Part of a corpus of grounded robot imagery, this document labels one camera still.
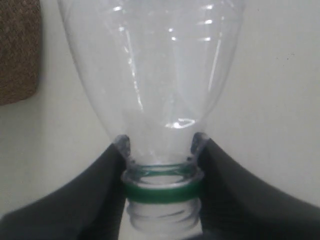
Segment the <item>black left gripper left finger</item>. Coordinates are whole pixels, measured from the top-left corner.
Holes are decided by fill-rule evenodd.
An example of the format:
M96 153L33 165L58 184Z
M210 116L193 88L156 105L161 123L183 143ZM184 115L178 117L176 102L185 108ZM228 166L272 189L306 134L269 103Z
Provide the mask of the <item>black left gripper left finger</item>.
M121 174L130 149L119 136L85 171L49 195L0 219L2 240L117 240L125 206Z

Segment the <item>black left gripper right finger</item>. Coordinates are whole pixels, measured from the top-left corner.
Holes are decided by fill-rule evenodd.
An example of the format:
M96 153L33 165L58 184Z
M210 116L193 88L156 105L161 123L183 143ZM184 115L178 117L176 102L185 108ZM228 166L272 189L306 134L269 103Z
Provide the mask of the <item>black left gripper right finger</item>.
M198 240L319 239L319 207L261 180L204 133L194 135L191 152L204 174Z

